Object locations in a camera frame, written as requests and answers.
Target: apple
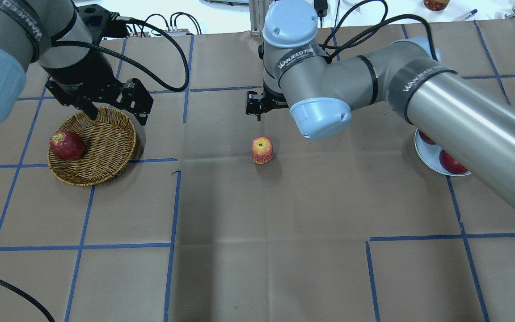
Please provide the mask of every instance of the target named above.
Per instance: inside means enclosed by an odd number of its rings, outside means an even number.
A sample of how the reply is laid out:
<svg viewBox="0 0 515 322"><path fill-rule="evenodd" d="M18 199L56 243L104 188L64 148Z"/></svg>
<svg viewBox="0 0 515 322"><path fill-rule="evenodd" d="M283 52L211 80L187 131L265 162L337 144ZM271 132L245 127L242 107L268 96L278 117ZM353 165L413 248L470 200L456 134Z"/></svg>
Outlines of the apple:
<svg viewBox="0 0 515 322"><path fill-rule="evenodd" d="M418 131L418 134L419 136L421 137L421 139L428 143L428 144L436 144L435 141L432 141L431 138L429 138L424 132L422 132L421 130Z"/></svg>
<svg viewBox="0 0 515 322"><path fill-rule="evenodd" d="M76 160L86 150L82 137L71 131L59 131L49 139L49 142L53 154L63 160Z"/></svg>
<svg viewBox="0 0 515 322"><path fill-rule="evenodd" d="M439 159L440 165L442 165L442 167L446 169L446 171L452 174L465 174L468 172L468 169L466 169L464 165L461 165L452 157L452 155L450 155L444 150L440 151Z"/></svg>
<svg viewBox="0 0 515 322"><path fill-rule="evenodd" d="M274 157L274 146L265 136L258 136L252 140L252 159L257 165L263 165Z"/></svg>

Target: brown basket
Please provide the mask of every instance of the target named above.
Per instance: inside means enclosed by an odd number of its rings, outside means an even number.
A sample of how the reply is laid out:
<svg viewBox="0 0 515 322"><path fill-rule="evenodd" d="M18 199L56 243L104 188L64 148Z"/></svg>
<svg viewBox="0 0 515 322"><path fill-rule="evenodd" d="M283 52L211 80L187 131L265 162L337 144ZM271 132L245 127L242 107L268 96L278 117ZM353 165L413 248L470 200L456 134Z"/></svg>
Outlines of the brown basket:
<svg viewBox="0 0 515 322"><path fill-rule="evenodd" d="M99 107L94 121L84 112L78 112L57 131L75 132L86 145L84 155L77 160L59 159L51 148L47 153L53 175L72 186L97 185L116 177L130 161L137 145L132 120L112 107Z"/></svg>

